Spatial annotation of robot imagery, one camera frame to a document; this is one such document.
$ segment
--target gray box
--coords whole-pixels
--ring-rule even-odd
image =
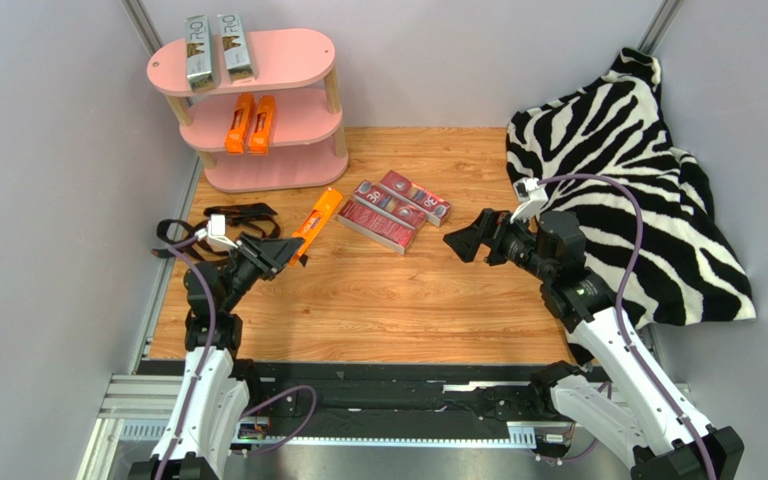
[[[242,16],[238,12],[219,15],[218,28],[230,80],[250,81],[256,78],[245,29],[242,28]]]
[[[186,79],[192,91],[216,87],[218,76],[213,67],[212,32],[206,15],[186,19]]]

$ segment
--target wooden table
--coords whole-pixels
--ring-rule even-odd
[[[504,129],[346,129],[348,171],[333,186],[350,196],[362,180],[394,169],[453,205],[441,228],[426,224],[402,257],[332,220],[308,250],[306,268],[258,282],[237,306],[238,357],[255,360],[544,364],[570,360],[563,329],[544,309],[539,282],[511,264],[464,264],[443,234],[482,208],[513,209]],[[266,202],[288,234],[323,188],[244,194],[201,179],[189,221],[204,208]],[[185,355],[188,310],[177,262],[150,349]]]

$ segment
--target white wall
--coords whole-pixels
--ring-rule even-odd
[[[72,479],[193,153],[121,4],[0,1],[0,479]]]
[[[142,0],[164,42],[238,10],[248,30],[306,27],[337,47],[348,125],[504,126],[637,46],[660,0]]]
[[[768,478],[768,1],[685,2],[656,54],[678,146],[710,175],[717,223],[751,277],[756,323],[662,327],[668,369],[746,445],[740,479]]]

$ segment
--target pink shelf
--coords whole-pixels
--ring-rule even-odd
[[[348,155],[340,158],[334,152],[331,137],[275,148],[265,156],[215,153],[216,167],[204,169],[204,174],[216,190],[228,193],[315,187],[338,179],[348,167]]]
[[[221,74],[221,83],[203,95],[306,87],[321,80],[334,66],[334,44],[315,30],[292,28],[249,32],[247,38],[257,69],[256,80],[230,81],[221,38],[214,36],[215,67]],[[147,64],[147,77],[165,95],[194,96],[186,80],[185,41],[173,41],[154,53]]]
[[[275,130],[271,147],[308,145],[320,142],[337,131],[342,112],[329,113],[325,91],[320,88],[300,88],[272,92],[277,102]],[[183,139],[195,150],[224,152],[224,138],[230,122],[236,95],[214,95],[189,109],[193,123],[180,126]]]

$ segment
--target black and white striped cushion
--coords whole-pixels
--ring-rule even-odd
[[[593,173],[629,187],[645,222],[624,299],[637,328],[753,318],[748,278],[714,223],[709,180],[663,121],[660,83],[655,58],[624,49],[591,85],[512,118],[508,174],[513,182]],[[547,193],[544,210],[577,214],[588,266],[617,288],[635,238],[629,201],[597,181],[553,184]]]

